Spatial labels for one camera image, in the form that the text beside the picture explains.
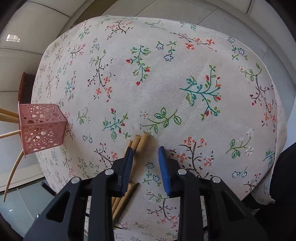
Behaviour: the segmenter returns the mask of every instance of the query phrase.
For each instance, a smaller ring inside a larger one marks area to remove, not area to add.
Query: floor
[[[41,186],[41,182],[9,192],[5,202],[3,195],[0,195],[2,216],[21,236],[26,234],[36,215],[53,199],[53,196]]]
[[[102,2],[105,0],[95,0],[75,24],[101,15],[110,6],[110,3]],[[267,66],[288,120],[295,100],[295,85],[289,73],[273,50],[252,29],[226,11],[204,0],[118,0],[103,15],[166,18],[197,24],[234,37],[251,48]],[[0,196],[0,211],[11,226],[24,236],[34,217],[52,198],[40,183],[35,183],[10,192],[5,203]]]

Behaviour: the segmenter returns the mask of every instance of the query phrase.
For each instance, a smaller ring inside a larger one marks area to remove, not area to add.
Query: table
[[[240,199],[253,191],[260,203],[273,201],[269,183],[286,140],[281,101],[263,62],[230,36],[165,19],[92,18],[48,46],[32,102],[57,103],[68,120],[64,144],[36,153],[55,191],[110,168],[129,139],[151,133],[116,239],[177,237],[179,199],[164,192],[161,145]]]

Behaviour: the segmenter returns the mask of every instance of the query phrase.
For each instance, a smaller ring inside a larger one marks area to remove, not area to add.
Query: chopstick
[[[0,139],[1,138],[5,138],[5,137],[9,137],[9,136],[13,136],[13,135],[17,135],[17,134],[20,134],[20,130],[12,131],[12,132],[8,132],[8,133],[5,133],[5,134],[2,134],[2,135],[0,135]]]
[[[120,218],[121,214],[125,210],[126,206],[128,205],[129,201],[131,200],[133,194],[135,193],[138,185],[139,185],[139,183],[136,183],[136,184],[133,183],[133,186],[132,186],[130,192],[129,193],[127,192],[128,193],[127,198],[125,198],[125,200],[122,202],[122,204],[120,204],[122,206],[118,209],[118,211],[116,210],[116,213],[114,213],[114,215],[112,216],[113,226],[117,223],[117,221]]]
[[[16,117],[9,116],[9,115],[0,114],[0,121],[19,123],[20,119],[18,119]]]
[[[131,147],[132,143],[133,143],[132,140],[129,140],[129,141],[128,141],[128,146],[126,147],[126,150],[124,151],[124,154],[123,154],[124,156],[126,155],[126,151],[127,151],[128,147]],[[112,207],[113,207],[113,205],[114,205],[114,203],[115,203],[115,200],[116,200],[116,197],[112,197],[112,201],[111,201],[111,206],[112,206]]]
[[[18,113],[14,113],[14,112],[11,112],[9,110],[5,110],[5,109],[0,108],[0,113],[4,114],[4,115],[9,115],[11,117],[15,117],[15,118],[19,119]]]
[[[132,165],[132,169],[131,169],[130,180],[132,180],[132,175],[134,173],[135,165],[136,165],[137,161],[139,160],[141,154],[143,153],[144,148],[147,146],[149,138],[150,138],[150,134],[148,132],[144,131],[144,133],[143,133],[143,135],[142,135],[142,137],[141,137],[141,139],[140,139],[140,141],[138,143],[138,146],[136,148],[134,157],[133,157],[133,165]],[[126,192],[126,194],[124,195],[124,197],[121,198],[120,201],[118,201],[118,199],[120,199],[120,198],[116,198],[116,200],[114,202],[114,205],[112,206],[112,217],[113,217],[113,219],[119,214],[119,212],[123,208],[124,201],[127,199],[128,195],[129,195],[129,191]]]
[[[140,140],[141,140],[141,136],[140,135],[135,135],[133,143],[131,144],[131,148],[133,149],[134,154],[136,153],[136,149],[137,149],[137,147],[139,145]],[[112,215],[115,212],[115,210],[116,210],[116,208],[118,206],[118,203],[120,202],[120,199],[121,199],[120,197],[117,197],[115,199],[115,201],[114,201],[114,203],[112,205]]]
[[[9,175],[9,178],[8,178],[8,181],[7,181],[7,184],[6,184],[6,189],[5,189],[4,196],[3,196],[3,202],[5,202],[6,195],[7,195],[8,188],[9,188],[9,185],[11,183],[12,177],[13,177],[13,175],[15,173],[15,170],[17,169],[17,166],[20,163],[20,161],[21,161],[21,159],[22,159],[23,156],[24,156],[24,150],[22,150],[20,152],[19,156],[17,157],[17,160],[16,160],[15,164],[13,165],[13,168],[11,170],[11,173]]]

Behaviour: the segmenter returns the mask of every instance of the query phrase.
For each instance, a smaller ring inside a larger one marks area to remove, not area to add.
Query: metal screw
[[[72,182],[73,184],[78,183],[79,181],[80,181],[79,177],[73,177],[73,178],[71,179],[71,182]]]
[[[214,183],[219,183],[219,182],[221,182],[221,179],[220,179],[220,177],[213,177],[213,178],[212,178],[212,181],[213,181]]]
[[[112,170],[112,169],[107,169],[106,171],[105,171],[105,174],[106,175],[112,175],[114,173],[114,171]]]
[[[185,174],[187,173],[187,171],[186,171],[185,169],[179,169],[179,170],[178,170],[178,173],[179,173],[180,175],[185,175]]]

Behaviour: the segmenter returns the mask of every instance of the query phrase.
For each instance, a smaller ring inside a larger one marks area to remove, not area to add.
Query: perforated plastic container
[[[25,155],[63,144],[67,119],[57,104],[19,104],[18,108]]]

